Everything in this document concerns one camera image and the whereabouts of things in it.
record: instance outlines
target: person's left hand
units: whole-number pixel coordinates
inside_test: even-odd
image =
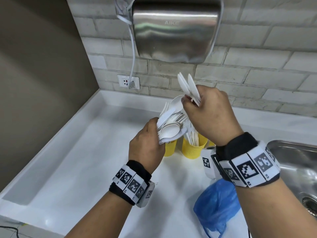
[[[165,144],[159,145],[157,120],[150,119],[129,145],[129,160],[139,162],[150,174],[159,166],[165,153]]]

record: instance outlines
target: stainless steel hand dryer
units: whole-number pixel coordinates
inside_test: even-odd
[[[140,57],[203,63],[211,53],[222,0],[136,0],[133,32]]]

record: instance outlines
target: yellow plastic basket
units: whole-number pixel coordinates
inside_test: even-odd
[[[171,156],[175,152],[177,140],[174,140],[170,143],[165,143],[165,157]]]
[[[200,153],[203,147],[205,147],[205,145],[207,144],[208,139],[201,134],[198,134],[198,139],[199,146],[193,146],[189,144],[188,141],[184,138],[182,152],[186,158],[194,160],[200,156]]]

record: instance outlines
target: brick wall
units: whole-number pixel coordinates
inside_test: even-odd
[[[233,106],[317,117],[317,1],[224,0],[216,46],[204,64],[137,56],[141,89],[120,88],[132,45],[113,0],[67,0],[101,89],[173,98],[176,75],[226,91]]]

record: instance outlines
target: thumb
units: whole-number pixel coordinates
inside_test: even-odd
[[[187,113],[189,119],[191,119],[194,114],[198,111],[198,107],[195,106],[189,98],[186,96],[182,97],[182,104],[185,112]]]

